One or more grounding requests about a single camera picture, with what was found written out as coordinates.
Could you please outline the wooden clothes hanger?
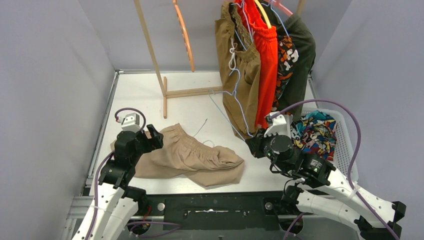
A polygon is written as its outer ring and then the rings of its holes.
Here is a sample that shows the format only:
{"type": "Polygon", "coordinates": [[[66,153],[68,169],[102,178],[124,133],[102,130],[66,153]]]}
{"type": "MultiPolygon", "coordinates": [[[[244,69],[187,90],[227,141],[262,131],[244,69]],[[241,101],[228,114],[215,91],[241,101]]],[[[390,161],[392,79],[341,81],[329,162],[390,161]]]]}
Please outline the wooden clothes hanger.
{"type": "Polygon", "coordinates": [[[181,35],[183,37],[183,41],[185,44],[185,48],[186,48],[186,52],[187,52],[187,57],[188,57],[188,61],[190,64],[190,70],[194,73],[195,72],[195,62],[194,62],[194,57],[193,57],[193,53],[192,53],[192,49],[191,49],[191,43],[190,43],[190,38],[189,38],[189,34],[187,31],[187,27],[184,21],[184,17],[182,15],[181,9],[178,5],[178,1],[177,0],[173,0],[173,5],[174,8],[176,10],[176,16],[181,28],[181,35]]]}

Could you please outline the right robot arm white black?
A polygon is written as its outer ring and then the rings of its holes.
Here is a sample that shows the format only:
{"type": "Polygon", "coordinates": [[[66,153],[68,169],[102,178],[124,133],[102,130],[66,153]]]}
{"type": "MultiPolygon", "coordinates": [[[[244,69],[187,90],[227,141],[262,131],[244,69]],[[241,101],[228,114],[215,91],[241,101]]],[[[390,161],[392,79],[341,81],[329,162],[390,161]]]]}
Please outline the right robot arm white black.
{"type": "Polygon", "coordinates": [[[289,213],[314,214],[357,231],[364,240],[398,240],[398,224],[406,213],[400,201],[384,200],[349,181],[331,162],[294,147],[286,135],[257,136],[245,140],[255,158],[268,158],[270,171],[294,181],[280,200],[289,213]]]}

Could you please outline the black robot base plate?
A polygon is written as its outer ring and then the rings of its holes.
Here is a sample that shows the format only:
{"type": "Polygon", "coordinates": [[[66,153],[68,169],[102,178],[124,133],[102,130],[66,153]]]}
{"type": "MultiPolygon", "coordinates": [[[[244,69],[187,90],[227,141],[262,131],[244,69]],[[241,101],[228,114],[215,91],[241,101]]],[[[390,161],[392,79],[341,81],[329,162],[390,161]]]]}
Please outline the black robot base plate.
{"type": "Polygon", "coordinates": [[[282,192],[150,194],[125,228],[131,240],[302,240],[282,192]]]}

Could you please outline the white plastic basket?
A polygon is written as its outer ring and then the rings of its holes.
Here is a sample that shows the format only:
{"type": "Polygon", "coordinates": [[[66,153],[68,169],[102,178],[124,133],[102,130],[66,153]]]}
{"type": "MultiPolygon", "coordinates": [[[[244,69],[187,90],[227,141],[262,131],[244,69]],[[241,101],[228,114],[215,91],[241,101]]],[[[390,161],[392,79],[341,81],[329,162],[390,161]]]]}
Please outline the white plastic basket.
{"type": "Polygon", "coordinates": [[[303,108],[301,116],[311,113],[313,111],[322,111],[331,115],[337,121],[336,138],[337,143],[334,152],[334,159],[330,161],[335,167],[337,167],[345,176],[348,175],[348,168],[351,162],[354,149],[351,144],[351,139],[346,126],[343,115],[335,110],[319,109],[319,108],[303,108]]]}

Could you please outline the light blue wire hanger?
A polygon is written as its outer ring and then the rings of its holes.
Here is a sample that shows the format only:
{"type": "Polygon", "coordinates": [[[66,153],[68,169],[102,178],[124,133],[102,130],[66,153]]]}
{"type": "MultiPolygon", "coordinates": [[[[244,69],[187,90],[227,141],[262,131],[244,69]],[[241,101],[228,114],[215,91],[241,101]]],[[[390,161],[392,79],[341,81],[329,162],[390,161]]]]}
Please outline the light blue wire hanger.
{"type": "Polygon", "coordinates": [[[237,88],[238,88],[238,85],[239,85],[239,82],[240,82],[240,80],[241,80],[241,72],[240,72],[240,70],[237,68],[237,67],[235,67],[235,68],[232,68],[231,69],[231,71],[230,71],[230,73],[229,73],[229,77],[234,73],[234,72],[236,72],[237,74],[238,74],[238,76],[237,76],[237,80],[236,80],[236,83],[235,83],[235,85],[234,85],[234,89],[233,89],[233,91],[232,92],[229,92],[229,91],[226,91],[226,90],[220,90],[220,91],[218,91],[218,90],[213,90],[212,88],[209,88],[209,89],[207,89],[207,95],[209,96],[209,98],[210,98],[210,100],[213,102],[213,104],[215,105],[215,107],[219,110],[219,112],[221,113],[221,115],[227,120],[227,122],[230,124],[230,126],[231,126],[231,128],[235,131],[235,133],[242,139],[242,140],[246,140],[246,138],[245,137],[243,137],[242,136],[242,134],[241,134],[241,132],[240,131],[238,131],[237,129],[236,129],[236,127],[233,125],[233,123],[230,121],[230,119],[229,119],[229,117],[228,117],[228,115],[226,115],[226,114],[224,114],[224,112],[221,110],[221,108],[218,106],[218,104],[215,102],[215,100],[212,98],[212,95],[216,95],[216,94],[222,94],[223,96],[225,95],[225,94],[227,94],[227,95],[229,95],[229,96],[231,96],[231,97],[233,97],[234,98],[234,100],[236,101],[236,103],[238,104],[238,106],[239,106],[239,109],[240,109],[240,113],[241,113],[241,115],[242,115],[242,118],[243,118],[243,121],[244,121],[244,124],[245,124],[245,127],[246,127],[246,130],[247,130],[247,136],[249,136],[249,137],[253,137],[253,135],[250,133],[250,131],[249,131],[249,125],[248,125],[248,122],[247,122],[247,119],[246,119],[246,117],[245,117],[245,113],[244,113],[244,110],[243,110],[243,107],[242,107],[242,104],[241,104],[241,102],[239,101],[239,99],[237,98],[237,88]]]}

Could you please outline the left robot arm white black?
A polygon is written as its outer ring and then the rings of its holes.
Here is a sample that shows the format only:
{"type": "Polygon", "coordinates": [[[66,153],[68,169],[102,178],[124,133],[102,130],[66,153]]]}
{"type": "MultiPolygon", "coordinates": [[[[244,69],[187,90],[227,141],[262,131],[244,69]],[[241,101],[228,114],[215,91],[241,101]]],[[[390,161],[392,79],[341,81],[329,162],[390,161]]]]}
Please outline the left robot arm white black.
{"type": "Polygon", "coordinates": [[[95,174],[94,197],[74,240],[116,240],[131,217],[147,209],[146,191],[130,186],[130,181],[141,156],[161,149],[164,136],[152,124],[146,127],[117,135],[113,150],[95,174]]]}

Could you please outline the beige shorts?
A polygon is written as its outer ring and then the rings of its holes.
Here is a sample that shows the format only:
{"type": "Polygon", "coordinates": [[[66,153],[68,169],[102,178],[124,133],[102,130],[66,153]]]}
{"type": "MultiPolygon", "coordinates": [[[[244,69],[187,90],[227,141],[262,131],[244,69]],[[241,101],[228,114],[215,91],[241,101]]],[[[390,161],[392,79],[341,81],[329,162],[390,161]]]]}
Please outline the beige shorts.
{"type": "Polygon", "coordinates": [[[170,179],[184,175],[202,187],[238,184],[245,161],[233,150],[207,146],[177,123],[163,128],[163,147],[144,153],[135,166],[139,179],[170,179]]]}

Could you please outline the comic print shorts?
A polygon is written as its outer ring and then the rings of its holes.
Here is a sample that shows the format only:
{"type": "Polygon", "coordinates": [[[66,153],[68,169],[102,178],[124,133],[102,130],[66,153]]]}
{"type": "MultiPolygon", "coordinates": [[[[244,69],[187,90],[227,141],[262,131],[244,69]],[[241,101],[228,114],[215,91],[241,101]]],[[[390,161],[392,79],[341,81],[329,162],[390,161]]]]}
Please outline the comic print shorts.
{"type": "Polygon", "coordinates": [[[315,110],[291,123],[291,139],[294,146],[303,152],[333,161],[337,126],[338,122],[330,114],[315,110]]]}

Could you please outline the wooden clothes rack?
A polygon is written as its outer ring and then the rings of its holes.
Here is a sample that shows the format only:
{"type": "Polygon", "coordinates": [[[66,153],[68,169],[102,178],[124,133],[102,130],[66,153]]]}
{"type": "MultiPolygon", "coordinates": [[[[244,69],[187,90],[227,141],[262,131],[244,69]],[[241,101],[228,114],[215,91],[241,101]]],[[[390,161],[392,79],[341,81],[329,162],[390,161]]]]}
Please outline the wooden clothes rack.
{"type": "MultiPolygon", "coordinates": [[[[161,71],[159,68],[159,64],[156,58],[156,54],[154,51],[154,47],[152,44],[152,40],[149,34],[149,30],[148,30],[148,26],[147,26],[147,22],[146,19],[144,17],[144,13],[143,13],[143,9],[142,9],[142,5],[141,5],[141,1],[140,0],[134,0],[134,6],[135,6],[135,10],[139,19],[139,23],[141,25],[141,29],[145,38],[145,42],[147,45],[147,49],[154,67],[154,72],[156,74],[158,83],[159,83],[159,87],[161,90],[161,94],[162,94],[162,102],[163,102],[163,118],[167,119],[168,117],[168,99],[173,99],[173,98],[183,98],[183,97],[195,97],[195,96],[203,96],[203,95],[207,95],[208,91],[207,89],[212,88],[213,90],[218,90],[218,91],[222,91],[223,88],[222,86],[213,86],[213,87],[202,87],[202,88],[190,88],[190,89],[183,89],[183,90],[168,90],[168,79],[166,76],[162,77],[161,75],[161,71]]],[[[296,13],[300,14],[304,8],[305,5],[305,0],[299,0],[297,7],[296,7],[296,13]]]]}

